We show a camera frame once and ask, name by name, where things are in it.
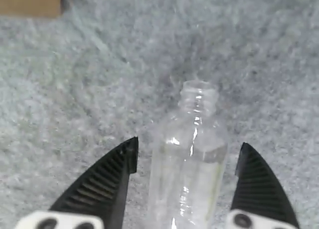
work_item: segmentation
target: screw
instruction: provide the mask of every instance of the screw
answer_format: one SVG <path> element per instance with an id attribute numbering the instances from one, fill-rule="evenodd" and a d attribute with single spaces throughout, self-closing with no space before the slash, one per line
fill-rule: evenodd
<path id="1" fill-rule="evenodd" d="M 241 228 L 251 228 L 252 221 L 245 214 L 237 214 L 234 218 L 234 223 Z"/>
<path id="2" fill-rule="evenodd" d="M 48 218 L 39 223 L 36 229 L 54 229 L 57 224 L 56 219 Z"/>
<path id="3" fill-rule="evenodd" d="M 94 226 L 91 223 L 82 223 L 78 225 L 75 229 L 94 229 Z"/>

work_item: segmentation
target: clear plastic bottle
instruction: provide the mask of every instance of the clear plastic bottle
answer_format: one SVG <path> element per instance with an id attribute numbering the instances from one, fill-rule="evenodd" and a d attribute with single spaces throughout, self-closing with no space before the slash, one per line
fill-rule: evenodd
<path id="1" fill-rule="evenodd" d="M 192 80 L 180 94 L 156 135 L 148 229 L 207 229 L 214 216 L 227 155 L 226 129 L 215 115 L 218 92 Z"/>

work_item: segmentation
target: gray carpet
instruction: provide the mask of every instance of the gray carpet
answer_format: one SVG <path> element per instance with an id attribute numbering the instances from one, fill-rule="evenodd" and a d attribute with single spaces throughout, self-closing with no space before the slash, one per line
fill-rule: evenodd
<path id="1" fill-rule="evenodd" d="M 124 228 L 146 209 L 151 128 L 181 83 L 219 87 L 230 156 L 241 143 L 278 175 L 302 228 L 319 227 L 319 0 L 67 0 L 57 20 L 0 18 L 0 228 L 47 209 L 85 169 L 138 135 Z"/>

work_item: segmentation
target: brown cardboard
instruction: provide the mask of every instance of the brown cardboard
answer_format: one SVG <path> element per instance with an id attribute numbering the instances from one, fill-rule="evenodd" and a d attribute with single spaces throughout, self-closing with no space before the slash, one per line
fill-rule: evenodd
<path id="1" fill-rule="evenodd" d="M 0 0 L 0 15 L 57 17 L 61 0 Z"/>

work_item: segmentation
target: bottle mouth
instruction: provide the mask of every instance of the bottle mouth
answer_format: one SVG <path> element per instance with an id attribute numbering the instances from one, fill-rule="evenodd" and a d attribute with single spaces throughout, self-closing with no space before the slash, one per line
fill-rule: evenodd
<path id="1" fill-rule="evenodd" d="M 215 112 L 218 90 L 209 82 L 191 80 L 183 83 L 179 106 L 194 112 Z"/>
<path id="2" fill-rule="evenodd" d="M 186 91 L 194 91 L 194 92 L 216 92 L 217 89 L 210 84 L 209 82 L 206 81 L 200 81 L 200 80 L 190 80 L 190 81 L 185 81 L 183 83 L 183 90 Z"/>

